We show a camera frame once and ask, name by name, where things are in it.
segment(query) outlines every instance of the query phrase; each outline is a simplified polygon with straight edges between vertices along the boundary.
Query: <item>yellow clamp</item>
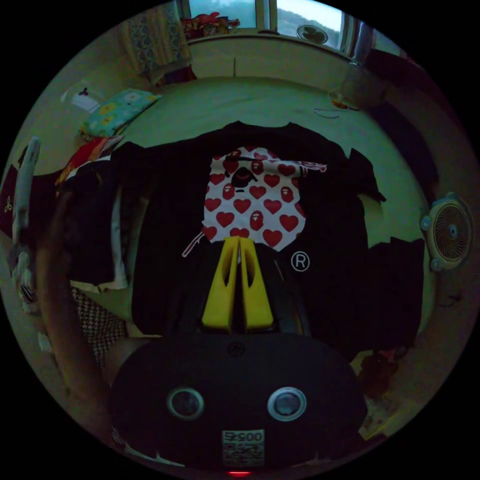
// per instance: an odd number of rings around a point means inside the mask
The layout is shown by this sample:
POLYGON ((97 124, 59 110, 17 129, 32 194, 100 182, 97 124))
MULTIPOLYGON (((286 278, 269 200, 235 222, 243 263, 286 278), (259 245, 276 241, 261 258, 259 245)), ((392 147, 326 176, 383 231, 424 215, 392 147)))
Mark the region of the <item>yellow clamp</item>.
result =
POLYGON ((237 265, 240 251, 241 287, 246 332, 272 326, 274 318, 253 240, 226 238, 203 312, 203 326, 232 332, 237 265))

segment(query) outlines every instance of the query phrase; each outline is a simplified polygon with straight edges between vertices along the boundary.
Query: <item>graphic t-shirt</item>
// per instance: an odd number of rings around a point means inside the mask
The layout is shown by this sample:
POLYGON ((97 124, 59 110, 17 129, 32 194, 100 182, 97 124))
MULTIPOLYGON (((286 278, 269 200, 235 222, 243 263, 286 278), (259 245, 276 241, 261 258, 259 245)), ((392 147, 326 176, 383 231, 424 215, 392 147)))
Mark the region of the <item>graphic t-shirt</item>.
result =
POLYGON ((358 194, 379 202, 372 164, 352 149, 289 123, 235 122, 199 137, 142 148, 125 143, 111 160, 135 175, 160 172, 142 224, 132 317, 161 335, 169 298, 200 243, 239 235, 273 248, 292 268, 312 334, 353 358, 368 239, 358 194))

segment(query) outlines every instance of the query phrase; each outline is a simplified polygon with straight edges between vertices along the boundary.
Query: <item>sky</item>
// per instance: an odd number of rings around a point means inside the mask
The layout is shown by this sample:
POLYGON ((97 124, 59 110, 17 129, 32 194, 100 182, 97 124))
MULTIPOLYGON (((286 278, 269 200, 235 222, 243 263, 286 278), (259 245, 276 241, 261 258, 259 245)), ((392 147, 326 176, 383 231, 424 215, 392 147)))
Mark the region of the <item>sky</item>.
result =
POLYGON ((276 0, 277 8, 289 10, 308 20, 316 20, 326 27, 340 31, 342 26, 342 12, 329 5, 313 0, 276 0))

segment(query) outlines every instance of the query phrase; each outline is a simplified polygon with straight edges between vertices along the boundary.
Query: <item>bed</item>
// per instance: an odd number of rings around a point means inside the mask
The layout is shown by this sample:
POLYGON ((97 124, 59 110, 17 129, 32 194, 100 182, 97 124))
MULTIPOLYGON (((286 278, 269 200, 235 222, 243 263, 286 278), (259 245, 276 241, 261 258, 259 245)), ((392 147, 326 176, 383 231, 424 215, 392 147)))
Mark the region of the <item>bed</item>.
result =
MULTIPOLYGON (((427 200, 405 159, 368 114, 345 111, 335 119, 322 118, 313 108, 331 107, 324 92, 268 78, 206 78, 168 85, 161 93, 162 99, 130 124, 122 143, 152 147, 194 138, 235 121, 263 127, 296 123, 338 143, 347 155, 355 148, 371 161, 378 188, 387 196, 387 202, 380 205, 360 196, 370 247, 389 242, 390 237, 409 242, 422 238, 419 220, 421 212, 428 208, 427 200)), ((88 293, 92 300, 127 322, 132 320, 135 258, 147 205, 145 194, 131 230, 126 265, 130 275, 128 289, 88 293)), ((435 288, 436 277, 430 272, 425 246, 419 333, 427 326, 433 311, 435 288)))

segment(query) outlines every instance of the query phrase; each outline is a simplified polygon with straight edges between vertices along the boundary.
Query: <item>electric fan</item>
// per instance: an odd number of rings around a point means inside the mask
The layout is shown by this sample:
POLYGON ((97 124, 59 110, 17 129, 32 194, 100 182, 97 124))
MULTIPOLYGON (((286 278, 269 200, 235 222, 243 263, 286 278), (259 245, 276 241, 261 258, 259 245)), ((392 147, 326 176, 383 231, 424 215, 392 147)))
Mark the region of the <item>electric fan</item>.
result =
POLYGON ((315 25, 299 26, 296 30, 296 35, 299 39, 308 40, 317 45, 325 44, 329 40, 327 33, 315 25))
POLYGON ((425 232, 430 268, 434 272, 458 267, 473 243, 473 218, 467 205, 455 193, 433 202, 420 222, 425 232))

